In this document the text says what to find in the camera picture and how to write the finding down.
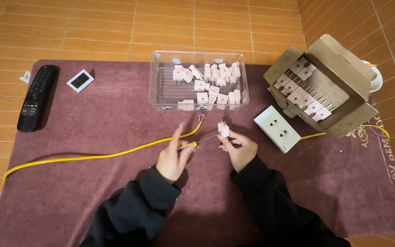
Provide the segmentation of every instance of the black sweatshirt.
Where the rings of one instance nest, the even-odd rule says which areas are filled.
[[[283,174],[269,170],[258,156],[230,176],[264,236],[255,246],[350,247],[317,214],[294,204]],[[140,181],[130,181],[98,207],[80,246],[151,246],[165,223],[166,210],[180,194],[152,166]]]

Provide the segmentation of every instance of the screwdriver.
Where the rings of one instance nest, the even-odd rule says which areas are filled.
[[[215,137],[215,136],[217,136],[218,134],[220,134],[220,132],[217,133],[216,135],[212,135],[212,136],[210,136],[210,137],[208,137],[208,138],[206,138],[206,139],[203,139],[202,141],[199,141],[199,142],[192,142],[192,143],[187,143],[187,144],[185,144],[185,145],[182,145],[182,146],[180,146],[180,147],[178,148],[178,153],[182,152],[182,149],[184,149],[184,148],[186,148],[186,147],[188,147],[188,146],[196,147],[196,146],[198,145],[198,143],[201,143],[201,142],[203,142],[203,141],[206,141],[206,140],[210,139],[211,137]]]

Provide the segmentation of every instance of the clear plastic container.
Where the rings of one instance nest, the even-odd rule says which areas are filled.
[[[240,104],[197,104],[197,93],[193,83],[174,81],[175,65],[188,68],[194,64],[204,72],[206,63],[226,63],[227,67],[238,62],[240,68],[240,82],[227,83],[220,87],[220,93],[228,94],[234,89],[240,89]],[[178,101],[193,99],[194,104],[178,104]],[[212,52],[183,52],[183,51],[154,51],[152,52],[150,68],[149,101],[158,111],[237,111],[249,103],[248,85],[246,82],[245,61],[242,54],[212,53]]]

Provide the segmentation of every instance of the white outlet plate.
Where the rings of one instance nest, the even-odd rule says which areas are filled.
[[[301,136],[272,105],[258,115],[254,121],[283,153],[287,153],[301,140]]]

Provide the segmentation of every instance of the black remote control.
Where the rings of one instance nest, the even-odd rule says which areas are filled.
[[[22,104],[18,119],[20,132],[33,132],[39,129],[42,115],[47,105],[48,94],[53,87],[58,69],[52,65],[44,65],[37,72]]]

